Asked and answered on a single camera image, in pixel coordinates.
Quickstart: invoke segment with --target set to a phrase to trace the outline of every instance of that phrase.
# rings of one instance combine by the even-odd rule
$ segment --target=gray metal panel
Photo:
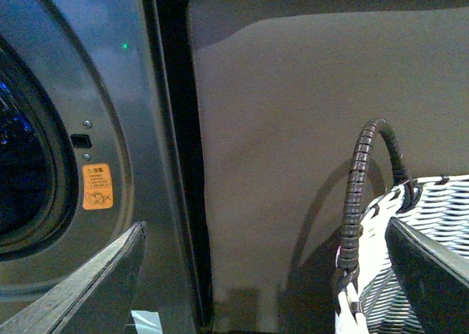
[[[395,125],[416,177],[468,173],[469,0],[192,0],[189,15],[215,328],[332,333],[328,238],[361,126]]]
[[[85,119],[93,122],[86,131],[94,144],[92,162],[111,166],[120,205],[84,211],[80,195],[60,241],[35,256],[0,264],[1,300],[32,300],[32,286],[57,282],[135,216],[147,222],[148,250],[135,309],[160,312],[165,333],[194,333],[196,295],[190,240],[182,235],[186,215],[178,159],[165,83],[155,83],[141,0],[52,1],[1,0],[0,34],[38,77],[68,134],[82,133]],[[82,151],[75,153],[83,163]],[[10,296],[21,290],[29,297]],[[10,314],[4,304],[0,319]]]

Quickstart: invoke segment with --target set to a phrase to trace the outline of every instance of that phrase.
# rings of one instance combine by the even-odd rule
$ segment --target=gray wall
[[[366,120],[396,127],[413,176],[469,172],[469,0],[192,0],[189,15],[215,328],[332,331],[331,235]],[[391,183],[375,153],[369,198]]]

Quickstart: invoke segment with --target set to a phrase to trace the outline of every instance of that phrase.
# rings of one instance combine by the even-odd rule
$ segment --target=white wicker basket
[[[364,184],[362,173],[368,168],[375,133],[385,139],[395,185],[360,213],[359,224],[354,225],[350,221],[357,218],[350,211],[358,212],[363,203],[363,189],[358,186],[360,191],[357,191],[356,185]],[[363,146],[363,137],[369,148]],[[351,194],[355,194],[352,203]],[[335,277],[337,334],[424,332],[391,269],[385,241],[391,217],[469,258],[469,175],[411,180],[402,164],[392,128],[383,119],[374,119],[362,130],[350,170]]]

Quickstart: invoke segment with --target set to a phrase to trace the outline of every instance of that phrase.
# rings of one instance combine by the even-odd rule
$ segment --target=orange warning label
[[[84,209],[105,209],[113,205],[111,169],[106,163],[83,166]]]

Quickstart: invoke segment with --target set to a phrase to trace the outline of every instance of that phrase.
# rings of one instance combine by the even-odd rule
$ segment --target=laundry basket
[[[394,186],[363,211],[377,133],[389,152]],[[469,175],[412,179],[393,128],[384,119],[373,119],[357,140],[347,182],[334,276],[337,334],[424,332],[391,269],[385,241],[391,217],[469,257]]]

